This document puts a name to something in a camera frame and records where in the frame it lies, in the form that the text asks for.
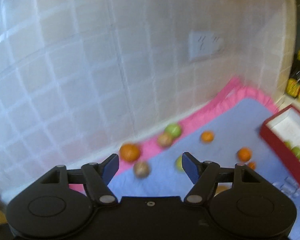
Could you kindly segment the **red cardboard box tray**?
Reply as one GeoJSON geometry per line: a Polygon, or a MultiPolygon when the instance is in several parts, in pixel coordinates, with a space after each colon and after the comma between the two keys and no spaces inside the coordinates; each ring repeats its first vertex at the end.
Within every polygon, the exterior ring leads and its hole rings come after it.
{"type": "Polygon", "coordinates": [[[294,146],[300,146],[300,110],[289,105],[267,118],[261,125],[260,136],[300,186],[300,160],[291,152],[294,146]]]}

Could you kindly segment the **white wall socket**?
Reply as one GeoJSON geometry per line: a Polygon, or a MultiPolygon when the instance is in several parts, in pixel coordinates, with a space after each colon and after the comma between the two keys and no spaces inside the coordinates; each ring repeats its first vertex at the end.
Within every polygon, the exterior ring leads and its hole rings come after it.
{"type": "Polygon", "coordinates": [[[190,31],[189,33],[189,59],[196,61],[215,53],[224,48],[224,38],[214,31],[190,31]]]}

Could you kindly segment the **dark soy sauce bottle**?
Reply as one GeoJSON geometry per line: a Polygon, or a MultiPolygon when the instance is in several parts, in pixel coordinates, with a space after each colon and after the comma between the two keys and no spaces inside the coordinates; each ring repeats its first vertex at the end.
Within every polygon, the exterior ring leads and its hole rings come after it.
{"type": "Polygon", "coordinates": [[[296,98],[300,91],[300,49],[294,56],[292,68],[287,81],[286,94],[296,98]]]}

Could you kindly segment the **green apple on mat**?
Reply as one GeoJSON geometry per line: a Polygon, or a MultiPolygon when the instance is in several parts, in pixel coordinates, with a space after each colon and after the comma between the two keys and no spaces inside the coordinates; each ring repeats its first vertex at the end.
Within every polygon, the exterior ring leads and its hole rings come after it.
{"type": "Polygon", "coordinates": [[[182,165],[182,155],[180,155],[176,161],[175,161],[175,168],[179,171],[179,172],[184,172],[183,169],[183,165],[182,165]]]}

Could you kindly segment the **small tangerine near box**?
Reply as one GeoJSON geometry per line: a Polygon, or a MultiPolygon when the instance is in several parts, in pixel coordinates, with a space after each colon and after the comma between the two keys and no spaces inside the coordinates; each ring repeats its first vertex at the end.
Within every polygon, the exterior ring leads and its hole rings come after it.
{"type": "Polygon", "coordinates": [[[251,168],[252,170],[255,170],[256,169],[256,163],[254,161],[251,161],[247,164],[247,166],[249,168],[251,168]]]}

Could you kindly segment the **pink towel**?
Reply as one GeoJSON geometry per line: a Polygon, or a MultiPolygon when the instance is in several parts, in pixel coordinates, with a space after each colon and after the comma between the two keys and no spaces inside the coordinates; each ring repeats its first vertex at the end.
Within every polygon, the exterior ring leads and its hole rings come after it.
{"type": "MultiPolygon", "coordinates": [[[[233,77],[209,103],[178,122],[183,129],[183,133],[174,142],[174,145],[214,118],[232,109],[243,99],[248,98],[257,101],[271,113],[277,113],[279,111],[274,100],[270,96],[267,96],[262,90],[251,86],[245,86],[239,77],[233,77]]],[[[167,150],[167,148],[164,149],[157,145],[157,137],[158,135],[154,135],[150,139],[147,139],[140,144],[139,147],[141,148],[141,157],[139,160],[149,160],[164,150],[167,150]]],[[[123,161],[120,157],[119,170],[115,176],[118,176],[132,167],[132,163],[123,161]]],[[[84,191],[82,184],[69,183],[69,186],[72,190],[78,192],[84,191]]]]}

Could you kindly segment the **small tangerine behind finger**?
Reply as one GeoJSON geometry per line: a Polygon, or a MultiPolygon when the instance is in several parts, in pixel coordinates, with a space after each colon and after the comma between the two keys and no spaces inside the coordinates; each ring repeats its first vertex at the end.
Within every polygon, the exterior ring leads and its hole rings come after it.
{"type": "Polygon", "coordinates": [[[229,187],[226,186],[226,185],[218,185],[217,189],[215,191],[215,196],[220,194],[221,192],[224,192],[224,191],[228,190],[228,189],[229,189],[229,187]]]}

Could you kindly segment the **green apple in box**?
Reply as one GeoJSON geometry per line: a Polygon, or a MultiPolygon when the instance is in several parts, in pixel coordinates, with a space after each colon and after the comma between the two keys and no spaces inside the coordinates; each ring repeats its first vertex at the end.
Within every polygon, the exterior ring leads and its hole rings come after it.
{"type": "Polygon", "coordinates": [[[291,152],[295,155],[295,157],[300,160],[300,146],[294,146],[291,149],[291,152]]]}

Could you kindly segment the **light blue quilted mat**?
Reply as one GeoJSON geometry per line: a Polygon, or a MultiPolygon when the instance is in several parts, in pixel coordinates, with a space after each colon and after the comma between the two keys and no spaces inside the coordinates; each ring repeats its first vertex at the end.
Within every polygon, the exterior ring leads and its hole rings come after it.
{"type": "Polygon", "coordinates": [[[252,150],[251,160],[256,163],[255,171],[296,205],[297,219],[289,237],[300,239],[300,187],[278,156],[259,136],[262,123],[271,115],[257,101],[243,99],[232,109],[149,159],[151,174],[147,178],[138,179],[133,170],[129,169],[115,176],[108,186],[118,199],[123,196],[184,198],[193,184],[185,172],[175,168],[175,161],[182,153],[190,152],[199,161],[214,161],[221,167],[233,168],[239,163],[237,152],[248,147],[252,150]],[[204,131],[214,132],[212,142],[201,142],[200,135],[204,131]]]}

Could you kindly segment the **large orange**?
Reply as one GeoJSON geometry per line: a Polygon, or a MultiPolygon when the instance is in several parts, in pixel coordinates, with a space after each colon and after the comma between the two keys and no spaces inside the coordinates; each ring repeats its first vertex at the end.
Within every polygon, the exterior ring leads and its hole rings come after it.
{"type": "Polygon", "coordinates": [[[120,147],[119,154],[124,161],[131,163],[139,159],[141,150],[136,144],[126,143],[120,147]]]}

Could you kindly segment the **green apple at wall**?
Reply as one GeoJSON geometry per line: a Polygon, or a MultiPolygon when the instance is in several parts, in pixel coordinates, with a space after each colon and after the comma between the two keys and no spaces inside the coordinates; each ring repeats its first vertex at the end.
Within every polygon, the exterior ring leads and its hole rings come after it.
{"type": "Polygon", "coordinates": [[[171,123],[166,126],[164,131],[176,139],[181,136],[183,129],[178,123],[171,123]]]}

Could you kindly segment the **small tangerine on mat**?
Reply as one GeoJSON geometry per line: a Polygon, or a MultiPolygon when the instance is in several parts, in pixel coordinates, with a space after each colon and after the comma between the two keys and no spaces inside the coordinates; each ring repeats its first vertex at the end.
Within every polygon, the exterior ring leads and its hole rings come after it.
{"type": "Polygon", "coordinates": [[[200,140],[203,143],[210,143],[214,140],[215,138],[215,134],[213,131],[204,131],[201,135],[200,135],[200,140]]]}

